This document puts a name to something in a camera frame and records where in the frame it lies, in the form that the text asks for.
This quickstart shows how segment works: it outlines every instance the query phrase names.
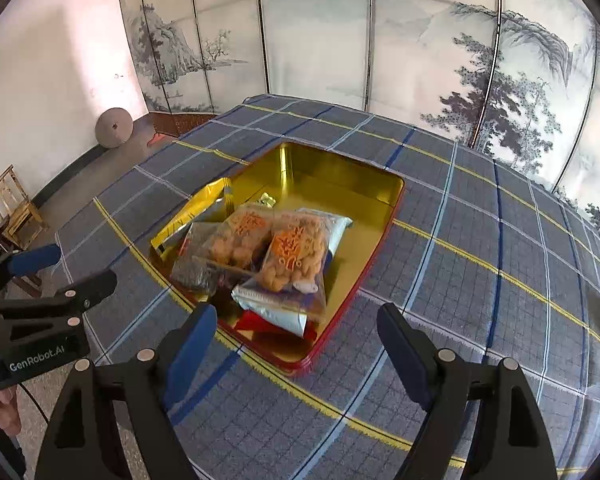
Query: finger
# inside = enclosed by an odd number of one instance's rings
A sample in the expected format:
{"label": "finger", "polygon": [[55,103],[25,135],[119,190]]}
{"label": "finger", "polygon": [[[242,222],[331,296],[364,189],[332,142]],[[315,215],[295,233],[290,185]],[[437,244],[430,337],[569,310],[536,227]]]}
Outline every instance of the finger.
{"label": "finger", "polygon": [[11,404],[0,404],[0,429],[9,436],[16,436],[22,429],[20,415]]}
{"label": "finger", "polygon": [[4,390],[0,390],[0,402],[3,404],[9,404],[11,399],[16,395],[16,386],[10,386]]}

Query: black cable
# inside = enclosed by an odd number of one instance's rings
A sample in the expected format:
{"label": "black cable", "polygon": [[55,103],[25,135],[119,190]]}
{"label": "black cable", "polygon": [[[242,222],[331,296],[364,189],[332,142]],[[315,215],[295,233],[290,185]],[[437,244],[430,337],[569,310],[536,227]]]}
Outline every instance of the black cable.
{"label": "black cable", "polygon": [[38,401],[36,400],[36,398],[31,395],[31,392],[29,390],[27,390],[27,387],[22,384],[22,383],[18,383],[18,385],[24,390],[24,392],[29,396],[29,399],[31,399],[33,401],[33,403],[36,405],[36,408],[38,409],[38,411],[40,412],[40,415],[42,415],[42,418],[45,419],[45,422],[47,425],[49,425],[49,419],[47,418],[47,416],[45,415],[45,412],[42,410],[42,408],[40,408],[40,405],[38,404]]}

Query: human hand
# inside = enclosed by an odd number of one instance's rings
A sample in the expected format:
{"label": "human hand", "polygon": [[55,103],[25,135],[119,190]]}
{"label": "human hand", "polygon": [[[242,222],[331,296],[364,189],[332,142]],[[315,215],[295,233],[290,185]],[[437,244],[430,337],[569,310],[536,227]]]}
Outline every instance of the human hand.
{"label": "human hand", "polygon": [[0,429],[8,436],[16,436],[22,429],[16,388],[11,386],[0,391]]}

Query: wooden chair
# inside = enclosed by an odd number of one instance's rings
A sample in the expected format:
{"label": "wooden chair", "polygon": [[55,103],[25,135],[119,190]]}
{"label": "wooden chair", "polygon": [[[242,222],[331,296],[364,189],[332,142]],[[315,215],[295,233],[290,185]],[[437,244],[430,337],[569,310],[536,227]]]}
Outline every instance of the wooden chair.
{"label": "wooden chair", "polygon": [[[27,193],[20,185],[18,177],[13,172],[13,164],[0,176],[0,204],[0,222],[8,219],[2,235],[23,250],[29,247],[29,244],[48,228],[40,216],[38,208],[29,200]],[[18,232],[32,218],[38,223],[38,227],[28,237],[22,238]]]}

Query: white wall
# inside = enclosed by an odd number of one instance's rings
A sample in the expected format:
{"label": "white wall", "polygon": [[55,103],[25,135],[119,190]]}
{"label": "white wall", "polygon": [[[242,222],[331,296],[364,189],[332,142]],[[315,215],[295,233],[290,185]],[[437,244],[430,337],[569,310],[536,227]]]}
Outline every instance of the white wall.
{"label": "white wall", "polygon": [[12,0],[0,16],[0,174],[30,196],[96,145],[108,108],[147,113],[118,0]]}

